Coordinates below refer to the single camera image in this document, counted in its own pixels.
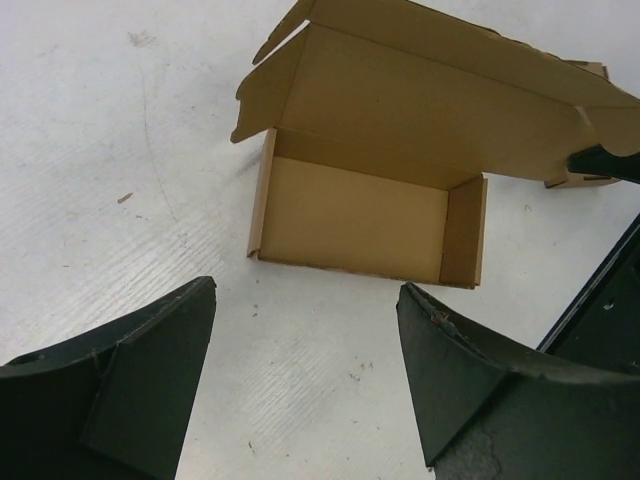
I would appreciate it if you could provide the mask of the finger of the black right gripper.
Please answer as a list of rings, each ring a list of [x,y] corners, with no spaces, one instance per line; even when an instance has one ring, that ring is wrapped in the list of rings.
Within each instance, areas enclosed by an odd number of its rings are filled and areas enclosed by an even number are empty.
[[[616,156],[601,145],[590,147],[569,156],[567,168],[571,173],[608,176],[638,184],[640,181],[640,153]]]

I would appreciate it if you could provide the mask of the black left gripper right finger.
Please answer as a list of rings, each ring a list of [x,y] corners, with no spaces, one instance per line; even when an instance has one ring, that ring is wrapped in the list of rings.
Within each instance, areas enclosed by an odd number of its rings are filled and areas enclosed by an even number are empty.
[[[396,305],[421,449],[439,479],[635,479],[639,379],[551,356],[414,284]]]

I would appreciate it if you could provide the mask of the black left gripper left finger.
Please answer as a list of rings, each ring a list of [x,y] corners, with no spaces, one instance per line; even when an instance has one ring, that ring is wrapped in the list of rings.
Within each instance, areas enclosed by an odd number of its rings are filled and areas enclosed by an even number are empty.
[[[174,478],[215,311],[215,282],[198,277],[4,364],[2,477]]]

